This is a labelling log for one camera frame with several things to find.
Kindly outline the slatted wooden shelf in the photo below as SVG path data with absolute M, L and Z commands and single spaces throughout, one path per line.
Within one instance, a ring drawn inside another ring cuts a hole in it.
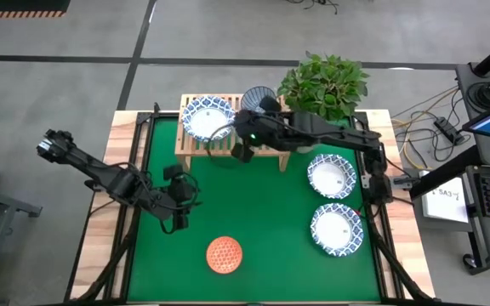
M 231 134 L 224 139 L 211 140 L 210 143 L 204 143 L 197 141 L 192 138 L 183 127 L 183 122 L 181 117 L 184 108 L 194 99 L 204 95 L 212 94 L 182 94 L 180 99 L 179 108 L 179 123 L 177 128 L 176 144 L 175 144 L 175 155 L 181 162 L 185 170 L 191 168 L 191 158 L 198 156 L 208 156 L 208 152 L 211 156 L 229 156 L 231 157 L 231 150 L 236 143 L 241 143 L 241 139 L 237 136 L 236 132 L 231 129 Z M 228 101 L 235 112 L 237 113 L 241 109 L 241 99 L 242 95 L 237 93 L 223 93 L 215 94 L 222 99 Z

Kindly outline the orange lattice ceramic bowl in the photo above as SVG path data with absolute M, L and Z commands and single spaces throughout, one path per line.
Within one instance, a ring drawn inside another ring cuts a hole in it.
M 243 258 L 242 247 L 229 236 L 212 240 L 206 251 L 208 267 L 215 273 L 227 275 L 236 271 Z

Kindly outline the blue white striped bowl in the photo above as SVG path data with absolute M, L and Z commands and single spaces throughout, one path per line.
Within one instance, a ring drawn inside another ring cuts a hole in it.
M 276 98 L 276 93 L 266 86 L 256 86 L 250 88 L 241 99 L 241 108 L 249 111 L 264 113 L 265 110 L 260 107 L 260 102 L 264 97 Z

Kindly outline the blue white patterned paper bowl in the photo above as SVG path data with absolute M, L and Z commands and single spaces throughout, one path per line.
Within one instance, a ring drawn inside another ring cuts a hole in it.
M 231 104 L 218 96 L 204 95 L 194 98 L 183 110 L 184 130 L 195 140 L 224 139 L 231 134 L 235 119 Z
M 311 219 L 310 231 L 313 241 L 336 258 L 355 253 L 364 240 L 361 216 L 342 203 L 319 206 Z
M 319 154 L 306 168 L 311 187 L 329 199 L 344 199 L 356 187 L 356 170 L 337 154 Z

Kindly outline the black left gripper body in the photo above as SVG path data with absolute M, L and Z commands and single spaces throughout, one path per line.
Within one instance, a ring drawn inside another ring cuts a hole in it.
M 170 181 L 167 192 L 176 202 L 170 232 L 184 230 L 189 225 L 188 215 L 191 209 L 200 205 L 200 202 L 197 201 L 200 192 L 198 182 L 180 164 L 165 167 L 163 179 Z

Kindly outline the white labelled board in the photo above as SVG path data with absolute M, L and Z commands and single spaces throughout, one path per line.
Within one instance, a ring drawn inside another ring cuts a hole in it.
M 421 196 L 423 214 L 427 218 L 437 218 L 459 223 L 469 223 L 462 188 L 441 187 Z

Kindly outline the black orange hazard mat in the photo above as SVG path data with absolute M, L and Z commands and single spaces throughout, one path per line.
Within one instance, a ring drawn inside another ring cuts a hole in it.
M 0 19 L 62 17 L 71 0 L 0 0 Z

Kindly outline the green table mat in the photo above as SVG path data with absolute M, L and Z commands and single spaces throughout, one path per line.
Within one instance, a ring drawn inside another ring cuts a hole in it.
M 327 199 L 310 185 L 314 154 L 293 154 L 281 170 L 272 157 L 249 163 L 195 157 L 201 204 L 186 229 L 168 235 L 142 213 L 128 297 L 134 302 L 348 302 L 380 298 L 368 241 L 351 255 L 327 255 L 312 239 L 314 211 Z M 207 264 L 209 243 L 229 236 L 243 258 L 221 275 Z

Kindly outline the black diagonal beam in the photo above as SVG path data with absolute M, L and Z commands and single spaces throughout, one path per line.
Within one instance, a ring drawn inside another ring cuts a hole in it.
M 421 177 L 420 181 L 409 191 L 409 195 L 412 199 L 415 199 L 461 175 L 468 166 L 480 165 L 481 157 L 479 149 L 476 145 L 473 145 L 450 161 L 445 162 L 437 169 L 430 171 L 428 174 Z

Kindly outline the black aluminium table frame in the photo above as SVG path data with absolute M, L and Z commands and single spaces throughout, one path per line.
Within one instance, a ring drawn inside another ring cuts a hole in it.
M 373 130 L 382 133 L 388 158 L 395 163 L 389 167 L 389 173 L 397 175 L 402 161 L 397 152 L 389 112 L 381 109 L 361 110 L 359 118 L 368 122 Z M 132 161 L 145 166 L 146 146 L 150 133 L 154 131 L 148 126 L 151 122 L 151 112 L 148 110 L 117 110 L 112 119 L 103 160 Z M 393 252 L 411 278 L 425 293 L 433 296 L 435 291 L 418 223 L 413 207 L 407 203 L 409 196 L 402 190 L 395 194 L 399 200 L 381 211 L 376 218 L 377 228 L 391 244 Z M 139 216 L 133 209 L 120 208 L 113 203 L 87 218 L 66 289 L 66 302 L 79 298 L 94 284 L 117 251 L 123 236 L 138 229 Z M 107 276 L 103 292 L 98 296 L 99 300 L 124 299 L 128 295 L 128 277 L 131 275 L 134 248 L 135 240 L 131 239 L 129 250 Z

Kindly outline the black power strip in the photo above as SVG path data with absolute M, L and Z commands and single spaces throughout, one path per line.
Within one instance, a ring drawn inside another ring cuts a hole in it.
M 464 142 L 461 132 L 444 116 L 437 117 L 433 124 L 452 145 L 460 145 Z

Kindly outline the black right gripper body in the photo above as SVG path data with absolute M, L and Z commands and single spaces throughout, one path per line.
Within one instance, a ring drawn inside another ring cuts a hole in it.
M 259 103 L 263 113 L 254 110 L 240 110 L 236 113 L 233 127 L 242 140 L 236 143 L 231 156 L 240 162 L 249 163 L 254 156 L 252 147 L 266 145 L 273 150 L 289 152 L 284 143 L 284 121 L 280 117 L 282 107 L 275 98 L 265 96 Z

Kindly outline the green leafy plant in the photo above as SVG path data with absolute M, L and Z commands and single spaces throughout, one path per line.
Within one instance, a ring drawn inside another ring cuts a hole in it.
M 355 113 L 368 95 L 368 78 L 359 62 L 308 52 L 306 59 L 288 70 L 277 95 L 293 111 L 310 112 L 333 122 Z

